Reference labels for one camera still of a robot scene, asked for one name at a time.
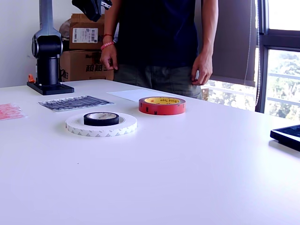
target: red wristband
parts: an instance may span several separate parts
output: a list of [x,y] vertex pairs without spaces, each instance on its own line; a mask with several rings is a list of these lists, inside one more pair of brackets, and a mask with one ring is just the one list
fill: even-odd
[[108,42],[108,43],[102,45],[102,46],[101,46],[101,50],[105,49],[106,47],[108,47],[108,46],[110,46],[110,45],[114,45],[114,42],[111,41],[111,42]]
[[114,36],[112,34],[104,34],[103,38],[105,38],[106,36],[111,36],[112,38],[114,38]]

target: yellow tape core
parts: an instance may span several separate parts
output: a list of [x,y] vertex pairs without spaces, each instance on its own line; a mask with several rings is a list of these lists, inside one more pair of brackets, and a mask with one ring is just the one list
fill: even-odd
[[171,104],[180,103],[180,100],[172,97],[150,97],[150,98],[146,98],[145,102],[158,104],[158,105],[171,105]]

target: tablet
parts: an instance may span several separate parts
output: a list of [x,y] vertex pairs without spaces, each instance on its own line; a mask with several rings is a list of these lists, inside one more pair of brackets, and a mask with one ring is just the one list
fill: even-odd
[[270,136],[280,144],[300,151],[300,125],[272,130]]

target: green trees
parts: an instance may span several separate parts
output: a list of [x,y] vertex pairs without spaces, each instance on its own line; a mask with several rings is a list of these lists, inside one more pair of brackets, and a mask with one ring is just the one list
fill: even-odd
[[[269,74],[300,77],[300,53],[270,50],[268,69]],[[255,110],[255,98],[243,93],[255,96],[256,88],[216,81],[209,81],[209,85],[241,92],[241,94],[232,94],[210,89],[211,102],[230,105],[240,109]],[[267,97],[300,102],[300,80],[269,75]],[[265,113],[300,121],[300,106],[297,105],[267,100]]]

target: roller shade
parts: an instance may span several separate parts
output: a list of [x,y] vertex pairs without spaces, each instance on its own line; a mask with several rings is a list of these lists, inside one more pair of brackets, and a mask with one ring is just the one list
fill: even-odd
[[[199,37],[199,52],[202,49],[201,9],[202,1],[196,0],[195,23]],[[219,21],[213,54],[212,80],[255,86],[257,36],[255,15],[255,0],[219,0]]]

